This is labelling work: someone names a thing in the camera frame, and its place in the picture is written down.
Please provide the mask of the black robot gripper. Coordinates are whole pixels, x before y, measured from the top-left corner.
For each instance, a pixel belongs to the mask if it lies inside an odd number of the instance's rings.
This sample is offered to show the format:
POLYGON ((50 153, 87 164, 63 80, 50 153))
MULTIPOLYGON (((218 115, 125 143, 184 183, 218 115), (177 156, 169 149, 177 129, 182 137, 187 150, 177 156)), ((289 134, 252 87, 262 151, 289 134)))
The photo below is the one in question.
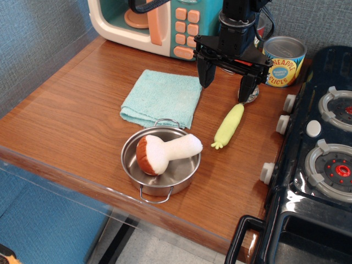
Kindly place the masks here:
POLYGON ((265 83, 270 59, 259 52, 254 45, 257 22, 263 12, 269 15, 265 7, 268 1, 223 1, 219 13, 219 33, 217 36, 197 35, 194 57, 200 85, 205 89, 215 78, 216 67, 243 75, 240 81, 238 102, 246 103, 256 86, 265 83))

